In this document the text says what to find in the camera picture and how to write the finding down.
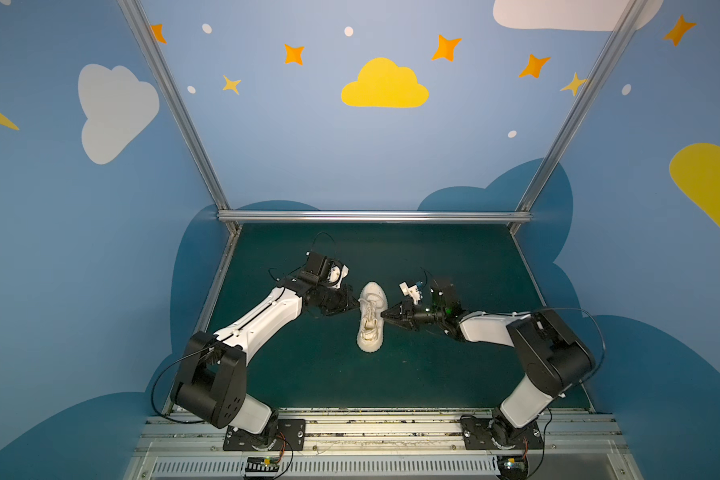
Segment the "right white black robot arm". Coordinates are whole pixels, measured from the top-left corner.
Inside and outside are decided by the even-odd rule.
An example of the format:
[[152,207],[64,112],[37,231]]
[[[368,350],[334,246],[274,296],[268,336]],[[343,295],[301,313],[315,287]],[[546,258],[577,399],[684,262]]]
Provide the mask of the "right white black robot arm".
[[530,439],[541,413],[598,368],[591,350],[552,308],[512,313],[468,311],[451,284],[432,286],[428,305],[416,284],[401,283],[400,290],[401,302],[377,313],[384,322],[409,331],[436,325],[457,341],[515,350],[524,376],[492,411],[487,427],[489,439],[499,449],[512,449]]

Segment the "white knit sneaker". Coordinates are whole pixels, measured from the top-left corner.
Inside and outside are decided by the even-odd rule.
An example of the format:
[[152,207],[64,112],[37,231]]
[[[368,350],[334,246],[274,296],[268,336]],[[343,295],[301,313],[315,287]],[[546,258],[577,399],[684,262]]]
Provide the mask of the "white knit sneaker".
[[357,344],[362,351],[373,353],[383,344],[384,320],[381,313],[388,308],[388,300],[380,285],[369,282],[360,293],[359,305],[361,318]]

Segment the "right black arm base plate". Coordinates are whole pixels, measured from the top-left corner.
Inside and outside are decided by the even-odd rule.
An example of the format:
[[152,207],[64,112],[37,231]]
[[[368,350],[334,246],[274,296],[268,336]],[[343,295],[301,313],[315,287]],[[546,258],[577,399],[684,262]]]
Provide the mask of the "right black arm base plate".
[[540,450],[543,446],[536,421],[516,428],[502,419],[462,415],[459,424],[467,450]]

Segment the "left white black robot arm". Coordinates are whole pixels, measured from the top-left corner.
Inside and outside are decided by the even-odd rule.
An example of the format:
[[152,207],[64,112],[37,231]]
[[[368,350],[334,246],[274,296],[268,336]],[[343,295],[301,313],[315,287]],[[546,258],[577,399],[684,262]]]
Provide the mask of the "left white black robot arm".
[[188,341],[170,392],[171,401],[218,428],[249,436],[258,448],[270,447],[279,415],[247,393],[247,367],[254,355],[306,307],[333,316],[359,307],[349,285],[308,285],[291,279],[271,290],[232,324],[199,332]]

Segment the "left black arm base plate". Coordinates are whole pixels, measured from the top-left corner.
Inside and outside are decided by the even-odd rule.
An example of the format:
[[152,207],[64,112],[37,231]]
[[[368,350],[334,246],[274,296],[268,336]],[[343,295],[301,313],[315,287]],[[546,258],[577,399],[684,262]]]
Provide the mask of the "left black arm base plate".
[[305,440],[304,419],[278,418],[269,422],[261,433],[250,433],[242,428],[228,427],[222,449],[224,451],[302,451]]

